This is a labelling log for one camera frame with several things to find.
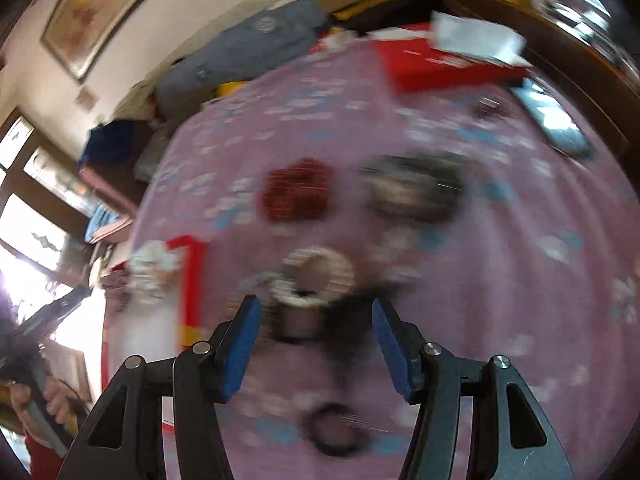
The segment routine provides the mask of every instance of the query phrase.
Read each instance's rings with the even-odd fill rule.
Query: person
[[[42,391],[47,401],[47,412],[59,424],[66,424],[72,417],[69,399],[77,399],[78,395],[63,381],[48,377]],[[31,390],[24,384],[11,387],[12,407],[24,426],[25,444],[31,456],[31,477],[33,480],[56,480],[62,467],[62,459],[56,454],[44,437],[27,406],[31,402]]]

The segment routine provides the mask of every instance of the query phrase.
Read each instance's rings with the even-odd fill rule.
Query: framed painting
[[[59,0],[42,42],[79,82],[142,0]]]

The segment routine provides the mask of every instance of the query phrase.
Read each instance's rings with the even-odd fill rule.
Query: wooden headboard
[[[504,0],[444,0],[459,16],[513,28],[527,40],[524,57],[581,111],[640,185],[640,95],[608,59],[555,22]]]

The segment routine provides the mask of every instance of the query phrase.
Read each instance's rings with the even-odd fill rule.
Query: beige ring
[[[300,296],[296,292],[296,278],[298,269],[312,258],[324,258],[329,264],[329,283],[316,296]],[[338,300],[353,288],[353,264],[341,253],[326,247],[313,246],[299,249],[284,259],[293,278],[279,278],[271,282],[271,293],[280,303],[297,308],[318,308],[327,306]]]

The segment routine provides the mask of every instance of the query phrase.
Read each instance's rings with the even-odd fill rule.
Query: beige wall
[[[0,74],[0,121],[16,103],[69,155],[110,117],[128,89],[215,17],[246,0],[144,0],[120,27],[85,85],[99,99],[90,114],[74,104],[79,86],[40,43],[57,0],[35,0],[9,36]]]

